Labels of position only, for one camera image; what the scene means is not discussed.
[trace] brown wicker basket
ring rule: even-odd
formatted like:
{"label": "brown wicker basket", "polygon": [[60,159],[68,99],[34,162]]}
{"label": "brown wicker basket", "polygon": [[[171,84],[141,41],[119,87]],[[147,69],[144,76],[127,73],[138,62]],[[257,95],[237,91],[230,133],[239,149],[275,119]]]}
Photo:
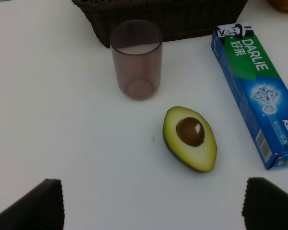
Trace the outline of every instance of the brown wicker basket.
{"label": "brown wicker basket", "polygon": [[112,29],[131,19],[157,24],[164,41],[211,34],[235,23],[248,0],[72,0],[92,24],[100,42],[110,47]]}
{"label": "brown wicker basket", "polygon": [[268,2],[278,11],[288,13],[288,0],[268,0]]}

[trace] avocado half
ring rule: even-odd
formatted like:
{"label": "avocado half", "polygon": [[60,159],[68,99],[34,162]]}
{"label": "avocado half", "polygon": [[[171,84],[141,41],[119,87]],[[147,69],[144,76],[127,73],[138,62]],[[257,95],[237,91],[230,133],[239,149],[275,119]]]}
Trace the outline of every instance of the avocado half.
{"label": "avocado half", "polygon": [[216,161],[216,140],[208,122],[197,112],[176,106],[164,118],[163,139],[170,152],[189,168],[210,172]]}

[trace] darlie toothpaste box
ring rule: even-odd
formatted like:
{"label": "darlie toothpaste box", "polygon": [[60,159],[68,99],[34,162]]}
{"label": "darlie toothpaste box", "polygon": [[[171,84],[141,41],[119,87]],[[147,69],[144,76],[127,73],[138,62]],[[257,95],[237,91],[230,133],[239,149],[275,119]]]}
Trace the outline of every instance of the darlie toothpaste box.
{"label": "darlie toothpaste box", "polygon": [[252,27],[218,26],[211,47],[265,168],[288,165],[288,89]]}

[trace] plastic cup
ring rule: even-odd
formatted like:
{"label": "plastic cup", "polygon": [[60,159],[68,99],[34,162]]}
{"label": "plastic cup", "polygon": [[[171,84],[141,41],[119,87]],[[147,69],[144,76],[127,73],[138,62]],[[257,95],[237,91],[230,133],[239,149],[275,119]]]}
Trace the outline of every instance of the plastic cup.
{"label": "plastic cup", "polygon": [[163,37],[153,23],[126,21],[111,33],[110,45],[120,90],[144,100],[159,88]]}

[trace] avocado pit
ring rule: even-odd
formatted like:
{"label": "avocado pit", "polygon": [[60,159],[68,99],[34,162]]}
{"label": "avocado pit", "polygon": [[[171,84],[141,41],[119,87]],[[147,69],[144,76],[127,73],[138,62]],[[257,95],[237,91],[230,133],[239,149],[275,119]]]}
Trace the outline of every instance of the avocado pit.
{"label": "avocado pit", "polygon": [[176,126],[178,137],[187,145],[198,147],[204,142],[205,131],[202,123],[194,117],[187,117]]}

